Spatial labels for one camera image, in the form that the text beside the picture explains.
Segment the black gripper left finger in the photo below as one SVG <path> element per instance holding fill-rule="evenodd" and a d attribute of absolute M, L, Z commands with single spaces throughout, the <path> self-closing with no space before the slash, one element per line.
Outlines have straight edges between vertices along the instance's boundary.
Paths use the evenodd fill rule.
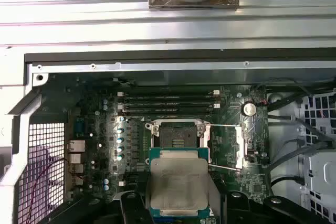
<path fill-rule="evenodd" d="M 138 176 L 136 185 L 127 186 L 127 190 L 117 193 L 110 202 L 84 196 L 55 210 L 46 217 L 46 223 L 154 223 L 145 206 L 150 173 L 132 175 Z"/>

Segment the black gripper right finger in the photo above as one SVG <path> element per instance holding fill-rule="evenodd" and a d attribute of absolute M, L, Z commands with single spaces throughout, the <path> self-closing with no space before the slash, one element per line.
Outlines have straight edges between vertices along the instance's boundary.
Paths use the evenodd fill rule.
<path fill-rule="evenodd" d="M 281 196 L 259 204 L 241 191 L 229 191 L 219 173 L 209 173 L 208 203 L 219 223 L 329 223 Z"/>

